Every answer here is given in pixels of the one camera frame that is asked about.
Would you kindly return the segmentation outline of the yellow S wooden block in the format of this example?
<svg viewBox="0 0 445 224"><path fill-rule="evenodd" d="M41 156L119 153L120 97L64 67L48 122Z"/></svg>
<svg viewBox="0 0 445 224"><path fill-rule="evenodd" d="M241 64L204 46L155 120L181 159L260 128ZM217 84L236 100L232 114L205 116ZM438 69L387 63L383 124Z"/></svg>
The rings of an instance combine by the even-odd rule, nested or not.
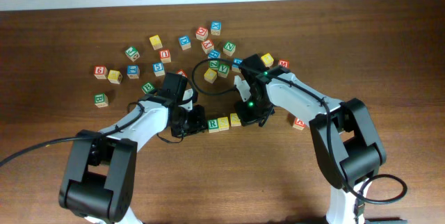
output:
<svg viewBox="0 0 445 224"><path fill-rule="evenodd" d="M220 131L228 130L229 127L230 127L230 123L229 123L228 117L218 118L218 128Z"/></svg>

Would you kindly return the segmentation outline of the green R wooden block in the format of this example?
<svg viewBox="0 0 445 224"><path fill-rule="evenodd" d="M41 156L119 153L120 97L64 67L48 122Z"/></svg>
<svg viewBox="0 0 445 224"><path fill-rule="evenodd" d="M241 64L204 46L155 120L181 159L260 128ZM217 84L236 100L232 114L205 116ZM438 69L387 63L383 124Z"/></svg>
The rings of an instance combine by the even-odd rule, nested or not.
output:
<svg viewBox="0 0 445 224"><path fill-rule="evenodd" d="M209 133L215 133L220 131L217 119L212 119L207 121Z"/></svg>

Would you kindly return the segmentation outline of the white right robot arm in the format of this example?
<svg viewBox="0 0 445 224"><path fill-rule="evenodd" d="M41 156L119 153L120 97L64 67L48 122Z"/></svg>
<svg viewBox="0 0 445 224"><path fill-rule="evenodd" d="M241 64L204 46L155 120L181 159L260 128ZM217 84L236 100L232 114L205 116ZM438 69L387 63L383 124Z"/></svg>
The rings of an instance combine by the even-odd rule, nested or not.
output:
<svg viewBox="0 0 445 224"><path fill-rule="evenodd" d="M276 107L309 127L316 160L330 184L326 223L366 223L366 194L387 160L365 104L328 97L301 82L289 69L266 67L258 55L244 59L235 86L235 110L243 126L263 126Z"/></svg>

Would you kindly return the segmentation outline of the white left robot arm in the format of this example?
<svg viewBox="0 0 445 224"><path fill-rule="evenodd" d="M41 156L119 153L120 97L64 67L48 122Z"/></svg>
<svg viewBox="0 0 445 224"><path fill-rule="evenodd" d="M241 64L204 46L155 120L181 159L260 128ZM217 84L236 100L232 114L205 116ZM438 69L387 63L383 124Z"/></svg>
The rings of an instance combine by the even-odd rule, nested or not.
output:
<svg viewBox="0 0 445 224"><path fill-rule="evenodd" d="M91 223L139 223L131 209L138 151L166 127L187 119L190 81L167 73L154 89L127 106L128 113L100 131L80 131L60 186L58 203Z"/></svg>

